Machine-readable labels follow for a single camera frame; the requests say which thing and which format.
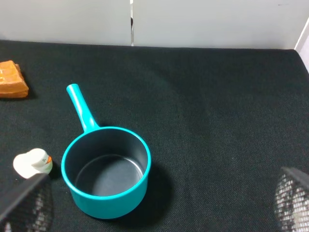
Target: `white toy duck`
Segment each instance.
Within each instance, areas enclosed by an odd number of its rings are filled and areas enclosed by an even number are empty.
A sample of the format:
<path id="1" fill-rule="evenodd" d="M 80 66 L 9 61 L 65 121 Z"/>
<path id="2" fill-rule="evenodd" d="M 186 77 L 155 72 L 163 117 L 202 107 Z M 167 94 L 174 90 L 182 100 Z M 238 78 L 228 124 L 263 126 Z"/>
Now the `white toy duck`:
<path id="1" fill-rule="evenodd" d="M 28 179 L 37 173 L 49 174 L 53 167 L 52 158 L 40 148 L 17 155 L 13 167 L 23 178 Z"/>

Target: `black tablecloth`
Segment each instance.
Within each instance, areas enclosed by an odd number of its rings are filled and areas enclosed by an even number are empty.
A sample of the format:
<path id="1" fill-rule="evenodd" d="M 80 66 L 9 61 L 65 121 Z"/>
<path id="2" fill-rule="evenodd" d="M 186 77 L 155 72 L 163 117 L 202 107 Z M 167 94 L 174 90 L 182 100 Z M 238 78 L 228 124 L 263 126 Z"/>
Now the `black tablecloth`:
<path id="1" fill-rule="evenodd" d="M 45 149 L 53 231 L 276 231 L 280 167 L 309 173 L 309 75 L 296 51 L 2 41 L 0 61 L 9 59 L 31 91 L 0 101 L 0 192 L 23 181 L 16 154 Z M 133 130 L 152 152 L 146 196 L 122 218 L 82 213 L 61 177 L 63 152 L 82 133 L 71 83 L 100 125 Z"/>

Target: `teal saucepan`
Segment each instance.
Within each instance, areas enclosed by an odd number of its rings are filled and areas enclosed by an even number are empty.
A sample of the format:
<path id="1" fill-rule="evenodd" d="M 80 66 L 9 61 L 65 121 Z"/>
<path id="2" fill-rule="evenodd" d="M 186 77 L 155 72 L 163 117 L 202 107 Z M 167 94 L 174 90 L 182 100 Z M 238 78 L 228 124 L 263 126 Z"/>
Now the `teal saucepan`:
<path id="1" fill-rule="evenodd" d="M 77 84 L 67 87 L 84 133 L 66 149 L 61 162 L 64 181 L 75 204 L 95 218 L 123 216 L 142 201 L 151 156 L 136 133 L 121 127 L 99 127 Z"/>

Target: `white backdrop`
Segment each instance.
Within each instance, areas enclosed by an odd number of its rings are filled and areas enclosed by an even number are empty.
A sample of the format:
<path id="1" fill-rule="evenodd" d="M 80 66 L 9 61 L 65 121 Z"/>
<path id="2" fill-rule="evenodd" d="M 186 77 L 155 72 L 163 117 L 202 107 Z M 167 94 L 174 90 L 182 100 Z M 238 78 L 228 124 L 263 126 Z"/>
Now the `white backdrop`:
<path id="1" fill-rule="evenodd" d="M 134 0 L 134 45 L 294 49 L 309 0 Z"/>
<path id="2" fill-rule="evenodd" d="M 129 0 L 1 0 L 0 39 L 131 45 Z"/>

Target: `orange sponge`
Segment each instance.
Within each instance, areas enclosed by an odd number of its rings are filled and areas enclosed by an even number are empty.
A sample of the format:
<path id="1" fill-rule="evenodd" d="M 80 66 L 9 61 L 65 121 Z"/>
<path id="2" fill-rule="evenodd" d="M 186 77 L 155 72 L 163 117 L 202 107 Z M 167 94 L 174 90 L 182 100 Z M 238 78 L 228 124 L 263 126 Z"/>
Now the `orange sponge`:
<path id="1" fill-rule="evenodd" d="M 9 60 L 0 63 L 0 98 L 24 98 L 29 88 L 18 64 Z"/>

